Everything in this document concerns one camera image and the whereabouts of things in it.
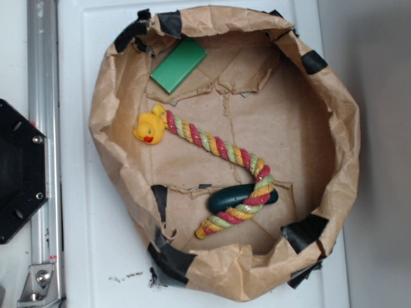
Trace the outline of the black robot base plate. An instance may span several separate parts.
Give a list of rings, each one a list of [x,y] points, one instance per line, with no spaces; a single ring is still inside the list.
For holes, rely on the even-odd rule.
[[[9,243],[48,200],[46,141],[1,100],[1,244]]]

